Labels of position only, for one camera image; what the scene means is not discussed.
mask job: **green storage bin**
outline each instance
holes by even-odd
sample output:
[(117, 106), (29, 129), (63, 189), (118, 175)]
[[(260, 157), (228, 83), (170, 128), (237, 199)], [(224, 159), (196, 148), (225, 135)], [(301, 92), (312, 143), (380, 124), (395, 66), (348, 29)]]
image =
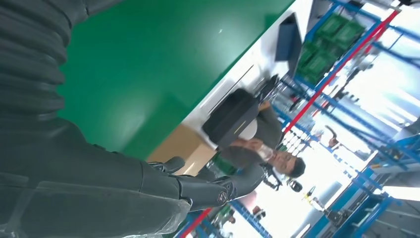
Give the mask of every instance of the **green storage bin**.
[(316, 35), (327, 35), (333, 36), (337, 31), (340, 30), (349, 20), (338, 14), (333, 13), (319, 29), (315, 32)]
[(331, 40), (322, 37), (314, 36), (313, 43), (325, 51), (328, 51), (330, 54), (336, 56), (337, 60), (347, 52), (347, 49), (343, 49), (339, 45), (333, 43)]
[(333, 50), (335, 55), (342, 56), (364, 32), (365, 27), (359, 23), (332, 14), (315, 32), (314, 43), (328, 51)]
[(363, 26), (356, 22), (349, 21), (333, 36), (332, 41), (340, 48), (347, 51), (364, 32), (365, 28)]
[(319, 49), (311, 60), (298, 67), (297, 73), (308, 83), (316, 85), (337, 61), (337, 56)]
[(299, 59), (298, 67), (306, 64), (317, 53), (319, 47), (312, 42), (304, 42), (302, 46), (301, 57)]

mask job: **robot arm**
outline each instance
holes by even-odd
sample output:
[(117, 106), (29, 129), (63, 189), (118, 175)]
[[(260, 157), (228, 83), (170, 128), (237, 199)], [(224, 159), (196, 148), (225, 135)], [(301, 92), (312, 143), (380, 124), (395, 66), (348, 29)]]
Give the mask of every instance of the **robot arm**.
[(120, 1), (0, 1), (0, 237), (169, 233), (190, 210), (223, 205), (261, 182), (259, 167), (215, 182), (173, 176), (87, 143), (56, 116), (72, 28)]

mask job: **black briefcase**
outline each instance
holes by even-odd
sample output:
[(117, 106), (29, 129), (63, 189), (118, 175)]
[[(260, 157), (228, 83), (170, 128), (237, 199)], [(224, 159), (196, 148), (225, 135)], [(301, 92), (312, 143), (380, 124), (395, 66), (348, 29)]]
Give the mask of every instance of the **black briefcase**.
[(203, 130), (220, 148), (226, 148), (258, 115), (258, 101), (243, 89), (229, 94), (211, 113)]

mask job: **cardboard box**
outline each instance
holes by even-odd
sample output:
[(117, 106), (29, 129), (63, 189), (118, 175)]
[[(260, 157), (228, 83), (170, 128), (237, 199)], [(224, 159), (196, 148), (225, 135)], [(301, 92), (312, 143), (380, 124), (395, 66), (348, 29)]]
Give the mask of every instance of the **cardboard box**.
[(176, 174), (196, 176), (215, 154), (216, 151), (195, 131), (181, 124), (154, 150), (147, 161), (166, 162), (174, 156), (180, 156), (185, 166)]

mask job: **green table surface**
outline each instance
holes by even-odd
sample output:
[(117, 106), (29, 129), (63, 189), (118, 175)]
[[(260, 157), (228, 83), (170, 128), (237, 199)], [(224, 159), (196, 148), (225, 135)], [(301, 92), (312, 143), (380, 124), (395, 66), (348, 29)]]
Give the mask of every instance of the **green table surface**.
[(127, 0), (75, 27), (60, 116), (145, 159), (294, 0)]

